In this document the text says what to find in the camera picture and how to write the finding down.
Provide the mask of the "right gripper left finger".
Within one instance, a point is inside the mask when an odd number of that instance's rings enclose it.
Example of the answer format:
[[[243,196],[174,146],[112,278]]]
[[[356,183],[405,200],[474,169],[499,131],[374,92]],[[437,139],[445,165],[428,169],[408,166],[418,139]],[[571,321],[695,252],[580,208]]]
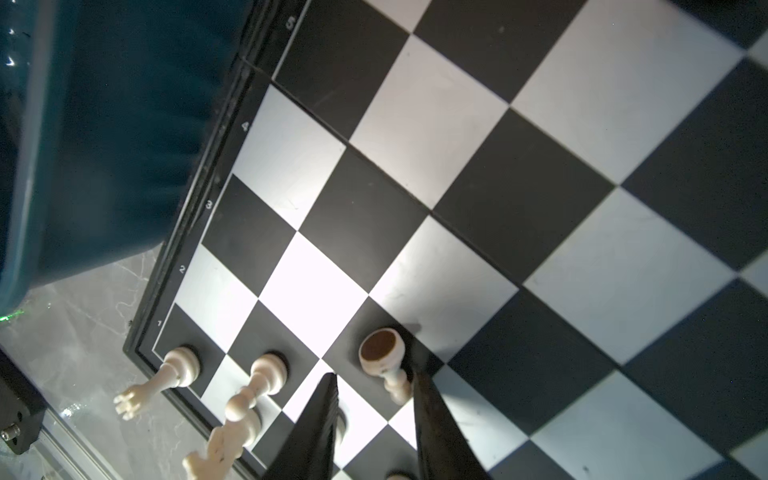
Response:
[[[331,479],[339,413],[337,375],[326,373],[262,478]]]

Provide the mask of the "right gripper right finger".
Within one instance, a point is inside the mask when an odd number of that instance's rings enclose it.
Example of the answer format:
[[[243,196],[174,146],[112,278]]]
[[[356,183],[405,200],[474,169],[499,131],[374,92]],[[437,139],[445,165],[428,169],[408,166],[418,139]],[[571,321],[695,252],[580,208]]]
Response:
[[[488,479],[432,378],[415,370],[412,387],[420,477]]]

